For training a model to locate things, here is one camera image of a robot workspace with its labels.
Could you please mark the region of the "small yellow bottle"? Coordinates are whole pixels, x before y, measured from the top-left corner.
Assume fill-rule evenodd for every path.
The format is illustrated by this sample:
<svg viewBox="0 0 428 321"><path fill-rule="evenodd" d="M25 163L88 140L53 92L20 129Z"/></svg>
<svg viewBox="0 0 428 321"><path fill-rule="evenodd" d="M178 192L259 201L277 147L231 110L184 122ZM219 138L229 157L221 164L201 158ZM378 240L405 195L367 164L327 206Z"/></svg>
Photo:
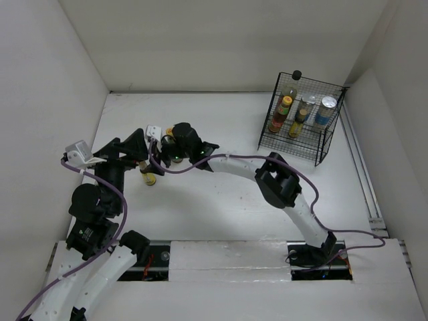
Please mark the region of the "small yellow bottle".
<svg viewBox="0 0 428 321"><path fill-rule="evenodd" d="M288 136L290 138L297 138L302 131L304 120L306 117L306 111L301 109L296 112L296 116L292 126L289 129Z"/></svg>
<svg viewBox="0 0 428 321"><path fill-rule="evenodd" d="M142 175L143 181L147 186L153 186L156 183L156 177L152 173L147 173L147 163L145 160L139 162L139 171Z"/></svg>

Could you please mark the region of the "tall clear black-cap bottle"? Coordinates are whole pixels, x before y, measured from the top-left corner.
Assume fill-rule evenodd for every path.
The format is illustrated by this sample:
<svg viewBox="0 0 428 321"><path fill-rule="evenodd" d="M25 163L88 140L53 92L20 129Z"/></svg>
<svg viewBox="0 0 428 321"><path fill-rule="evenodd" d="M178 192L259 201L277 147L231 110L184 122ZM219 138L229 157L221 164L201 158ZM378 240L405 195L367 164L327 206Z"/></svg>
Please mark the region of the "tall clear black-cap bottle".
<svg viewBox="0 0 428 321"><path fill-rule="evenodd" d="M302 73L300 70L295 70L292 74L291 80L284 84L281 95L289 96L292 100L295 100L298 94L298 82L302 77Z"/></svg>

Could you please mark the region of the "white jar silver lid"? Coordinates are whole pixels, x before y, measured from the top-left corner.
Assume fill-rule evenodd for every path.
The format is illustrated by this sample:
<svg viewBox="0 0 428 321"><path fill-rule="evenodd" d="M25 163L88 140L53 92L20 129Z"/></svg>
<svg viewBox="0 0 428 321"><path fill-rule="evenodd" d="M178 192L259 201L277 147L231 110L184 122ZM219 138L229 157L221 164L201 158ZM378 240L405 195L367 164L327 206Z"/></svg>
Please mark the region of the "white jar silver lid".
<svg viewBox="0 0 428 321"><path fill-rule="evenodd" d="M331 96L325 96L321 99L320 106L315 116L314 125L317 128L324 129L329 123L330 117L333 115L337 107L337 100Z"/></svg>
<svg viewBox="0 0 428 321"><path fill-rule="evenodd" d="M306 111L306 117L305 117L304 122L306 122L309 119L310 114L311 114L313 108L315 107L315 105L316 105L315 95L310 94L310 93L302 95L300 103L299 103L298 110L303 109Z"/></svg>

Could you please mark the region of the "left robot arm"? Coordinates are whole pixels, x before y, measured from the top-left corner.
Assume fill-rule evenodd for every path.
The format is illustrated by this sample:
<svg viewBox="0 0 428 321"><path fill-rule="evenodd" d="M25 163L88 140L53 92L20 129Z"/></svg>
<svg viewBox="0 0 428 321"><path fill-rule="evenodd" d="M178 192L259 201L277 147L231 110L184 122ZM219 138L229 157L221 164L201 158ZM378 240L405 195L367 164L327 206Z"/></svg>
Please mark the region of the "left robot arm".
<svg viewBox="0 0 428 321"><path fill-rule="evenodd" d="M144 264L150 241L136 231L124 233L127 218L124 175L148 158L144 132L136 129L126 140L115 138L92 153L85 141L69 145L61 159L63 167L95 180L73 192L69 214L75 218L66 239L59 274L28 304L37 308L18 320L89 320L95 307L120 276L133 265Z"/></svg>

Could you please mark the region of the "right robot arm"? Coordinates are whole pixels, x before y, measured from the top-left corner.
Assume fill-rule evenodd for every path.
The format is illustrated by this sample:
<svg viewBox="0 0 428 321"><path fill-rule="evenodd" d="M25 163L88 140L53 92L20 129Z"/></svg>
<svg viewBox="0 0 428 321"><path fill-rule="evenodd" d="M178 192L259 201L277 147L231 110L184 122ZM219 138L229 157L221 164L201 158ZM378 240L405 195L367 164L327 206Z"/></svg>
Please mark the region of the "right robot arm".
<svg viewBox="0 0 428 321"><path fill-rule="evenodd" d="M297 252L308 266L325 263L333 256L336 237L315 218L306 202L298 175L287 167L287 162L276 152L267 158L256 159L246 155L226 153L218 144L201 140L196 130L186 122L172 127L171 135L153 142L151 163L167 167L176 159L188 159L197 169L212 173L228 173L255 182L265 201L283 210L300 230L306 242Z"/></svg>

